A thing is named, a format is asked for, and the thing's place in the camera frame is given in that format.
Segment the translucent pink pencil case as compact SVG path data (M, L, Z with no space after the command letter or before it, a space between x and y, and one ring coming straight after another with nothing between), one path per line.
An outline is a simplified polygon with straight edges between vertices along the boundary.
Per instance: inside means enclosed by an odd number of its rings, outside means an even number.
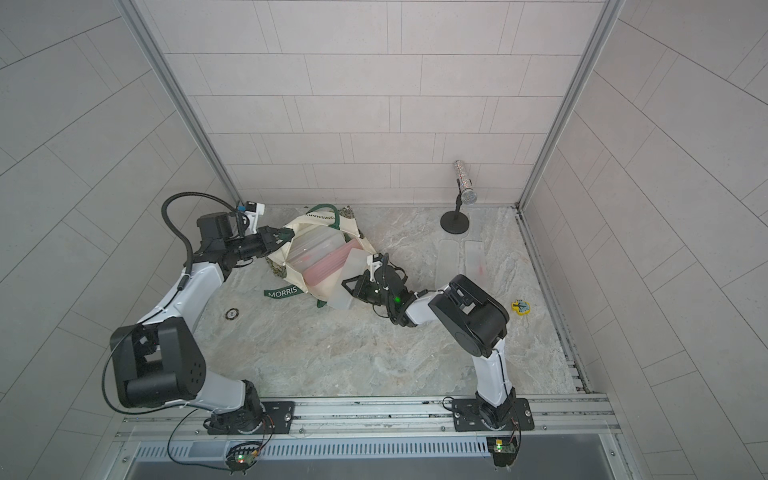
M353 249L363 249L356 238L335 249L320 261L307 268L303 272L305 285L307 287L316 287L334 272L341 269Z

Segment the cream canvas tote bag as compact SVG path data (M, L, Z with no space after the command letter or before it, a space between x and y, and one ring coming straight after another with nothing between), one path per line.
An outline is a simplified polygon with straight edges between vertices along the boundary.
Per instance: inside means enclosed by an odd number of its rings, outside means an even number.
M319 204L285 227L293 238L266 261L276 276L320 304L341 288L341 270L351 251L363 251L367 257L376 253L349 206Z

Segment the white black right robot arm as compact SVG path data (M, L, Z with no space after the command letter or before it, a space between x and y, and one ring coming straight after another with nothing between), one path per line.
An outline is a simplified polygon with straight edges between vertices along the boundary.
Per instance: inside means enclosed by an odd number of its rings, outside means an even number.
M383 307L391 323L417 327L438 321L472 357L477 387L473 399L451 397L444 406L458 430L531 431L529 403L519 398L507 372L505 339L509 314L463 274L436 290L411 291L403 270L390 265L341 281L353 298Z

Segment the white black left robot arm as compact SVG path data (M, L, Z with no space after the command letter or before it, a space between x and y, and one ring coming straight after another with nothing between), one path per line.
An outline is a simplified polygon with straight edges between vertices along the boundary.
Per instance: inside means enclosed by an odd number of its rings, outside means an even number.
M193 247L168 214L170 205L185 196L173 194L161 206L163 222L185 248L182 273L157 306L110 338L107 365L114 372L119 400L113 410L146 415L191 407L209 412L204 427L210 435L248 435L264 427L267 417L256 387L211 371L192 330L233 270L277 252L294 233L259 225L265 210L260 203L232 205L201 193L224 209L198 218L201 243Z

